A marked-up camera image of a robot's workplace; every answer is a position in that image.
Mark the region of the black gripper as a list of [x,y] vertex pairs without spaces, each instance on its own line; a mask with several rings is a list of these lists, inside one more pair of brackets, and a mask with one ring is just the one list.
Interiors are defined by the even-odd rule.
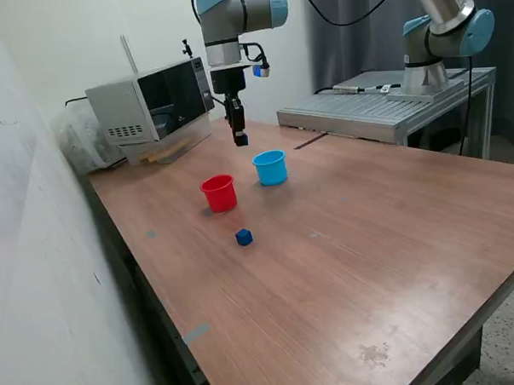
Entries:
[[232,67],[225,70],[210,71],[213,92],[224,95],[226,120],[232,128],[234,142],[237,147],[247,146],[245,132],[245,114],[241,100],[237,94],[245,89],[244,67]]

